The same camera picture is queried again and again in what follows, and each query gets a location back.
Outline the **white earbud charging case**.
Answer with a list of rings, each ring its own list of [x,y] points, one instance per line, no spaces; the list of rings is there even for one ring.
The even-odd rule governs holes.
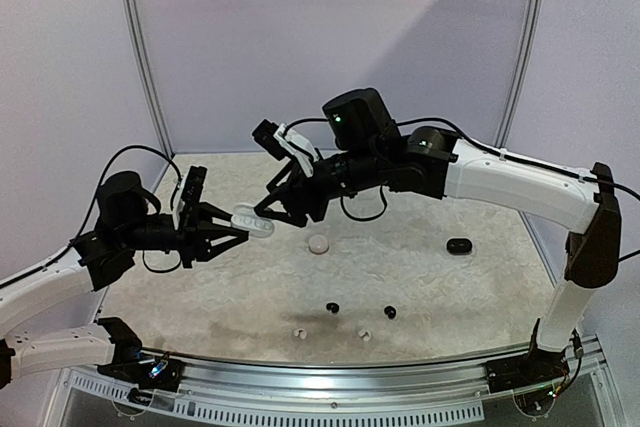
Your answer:
[[[251,237],[255,238],[268,238],[275,232],[274,223],[270,219],[258,216],[254,207],[247,203],[239,203],[234,206],[231,225],[247,231]]]

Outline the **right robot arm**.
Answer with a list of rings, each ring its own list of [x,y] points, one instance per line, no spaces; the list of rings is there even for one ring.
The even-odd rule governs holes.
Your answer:
[[[610,169],[602,163],[572,169],[512,154],[435,117],[416,120],[412,133],[402,134],[373,88],[341,94],[322,113],[337,147],[327,158],[294,123],[266,120],[253,131],[255,142],[284,162],[257,215],[303,227],[323,220],[332,200],[382,187],[494,204],[564,227],[563,277],[516,368],[527,383],[552,371],[594,292],[618,271],[622,216]]]

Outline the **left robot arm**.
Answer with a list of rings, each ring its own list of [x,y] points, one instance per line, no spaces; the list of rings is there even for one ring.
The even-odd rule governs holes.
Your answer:
[[[171,214],[162,213],[138,173],[112,175],[97,189],[99,216],[93,230],[43,264],[2,281],[2,385],[33,373],[94,365],[99,373],[141,389],[177,390],[183,362],[168,353],[144,353],[141,340],[119,318],[40,336],[17,329],[67,299],[115,283],[134,266],[138,252],[176,252],[180,266],[189,268],[248,241],[248,231],[232,226],[231,214],[201,201],[206,173],[204,167],[189,171],[180,206]]]

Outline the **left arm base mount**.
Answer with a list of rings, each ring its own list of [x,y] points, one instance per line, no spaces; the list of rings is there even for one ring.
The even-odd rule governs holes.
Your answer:
[[[109,364],[97,367],[106,377],[135,384],[139,390],[177,392],[186,364],[169,353],[150,355],[137,348],[116,352]]]

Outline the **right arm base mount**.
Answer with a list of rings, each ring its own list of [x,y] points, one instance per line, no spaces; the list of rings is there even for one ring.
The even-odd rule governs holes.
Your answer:
[[[546,384],[569,373],[566,350],[547,351],[531,345],[526,353],[487,361],[484,370],[491,393]]]

